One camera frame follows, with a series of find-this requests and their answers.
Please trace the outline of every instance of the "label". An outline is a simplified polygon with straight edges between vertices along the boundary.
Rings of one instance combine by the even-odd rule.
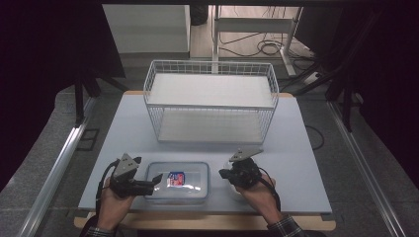
[[[167,187],[183,187],[185,185],[185,173],[170,172],[167,177]]]

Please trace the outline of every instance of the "person's right hand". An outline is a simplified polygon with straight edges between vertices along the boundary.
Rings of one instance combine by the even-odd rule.
[[[271,184],[267,175],[262,175],[262,178]],[[283,219],[282,214],[277,209],[277,203],[271,192],[262,183],[258,183],[250,189],[243,189],[235,187],[241,193],[247,202],[258,211],[266,220],[268,225],[277,223]]]

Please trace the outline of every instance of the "wire basket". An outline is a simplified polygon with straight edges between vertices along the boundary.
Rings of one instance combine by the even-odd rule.
[[[278,93],[270,63],[155,60],[144,83],[159,141],[262,144]]]

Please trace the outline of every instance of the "hand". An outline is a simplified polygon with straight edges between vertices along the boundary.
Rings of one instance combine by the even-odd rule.
[[[262,179],[271,183],[267,175],[262,175]],[[276,182],[274,179],[272,179],[272,183],[275,186]],[[258,182],[258,184],[247,190],[240,187],[235,188],[244,196],[244,198],[246,198],[250,206],[265,218],[269,225],[283,219],[282,214],[277,209],[277,203],[275,202],[274,197],[262,183]]]
[[[135,197],[120,198],[109,188],[109,184],[110,178],[106,180],[105,188],[102,190],[101,210],[97,227],[113,231],[126,217]]]

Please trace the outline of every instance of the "gray floor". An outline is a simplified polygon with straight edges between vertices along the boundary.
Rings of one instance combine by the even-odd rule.
[[[127,78],[120,81],[132,90],[142,89],[143,79],[148,70],[149,60],[144,59],[143,55],[139,59],[139,56],[129,55],[122,58]],[[177,59],[178,55],[172,55],[171,58]],[[284,66],[278,60],[274,61],[274,64],[277,77],[287,78]],[[97,99],[94,115],[87,126],[89,129],[99,129],[97,142],[91,151],[79,150],[74,153],[42,220],[37,236],[77,236],[80,232],[73,225],[78,201],[123,94],[101,80],[98,82],[102,94]],[[288,81],[281,80],[281,83],[285,85]],[[327,108],[323,96],[326,88],[327,85],[324,85],[297,97],[304,123],[317,128],[324,136],[324,145],[314,150],[314,154],[337,222],[337,228],[326,232],[326,235],[391,236]],[[75,117],[73,98],[73,88],[68,88],[57,95],[55,111],[39,140],[9,185],[0,194],[0,236],[16,236],[21,228],[73,126]],[[419,191],[365,123],[357,107],[353,107],[351,119],[353,134],[396,210],[407,236],[419,236],[419,227],[416,224]],[[321,144],[321,137],[317,132],[307,128],[307,133],[313,147]],[[83,142],[79,144],[80,147],[89,145]],[[125,236],[136,236],[133,230],[124,230],[124,233]]]

